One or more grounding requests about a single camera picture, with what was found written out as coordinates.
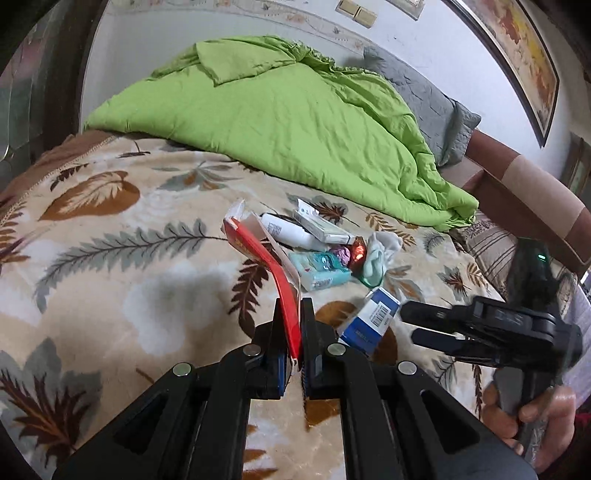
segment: metal screw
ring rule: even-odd
[[[398,371],[403,375],[414,375],[417,373],[417,366],[412,362],[400,362]]]
[[[257,356],[259,353],[261,353],[261,347],[255,343],[249,343],[242,349],[242,352],[246,356]]]
[[[177,376],[177,377],[184,377],[185,375],[188,375],[189,373],[191,373],[191,365],[188,363],[180,363],[180,364],[176,364],[173,367],[173,373]]]
[[[342,343],[331,343],[327,350],[332,356],[341,356],[347,349]]]

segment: barcode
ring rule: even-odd
[[[314,282],[312,288],[325,288],[332,283],[332,278],[325,278],[324,280],[318,280]]]
[[[379,328],[389,315],[390,308],[380,302],[378,303],[378,309],[374,310],[369,321]]]
[[[277,236],[281,233],[281,227],[276,223],[269,223],[267,231],[271,234],[271,236]]]

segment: striped pillow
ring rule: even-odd
[[[506,300],[506,281],[515,248],[517,237],[491,221],[480,210],[476,211],[476,221],[465,228],[456,228],[450,235],[459,241],[466,252],[474,257],[482,270],[482,274]],[[567,275],[558,290],[560,314],[564,317],[569,309],[577,279],[557,260],[552,260],[550,269],[554,278]]]

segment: gray pillow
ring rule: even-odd
[[[412,110],[438,167],[462,161],[480,115],[448,98],[427,80],[391,53],[365,47],[365,68],[387,79]]]

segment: blue and white box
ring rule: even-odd
[[[339,342],[371,356],[399,308],[400,302],[389,292],[375,288],[365,297],[361,310],[339,326]]]

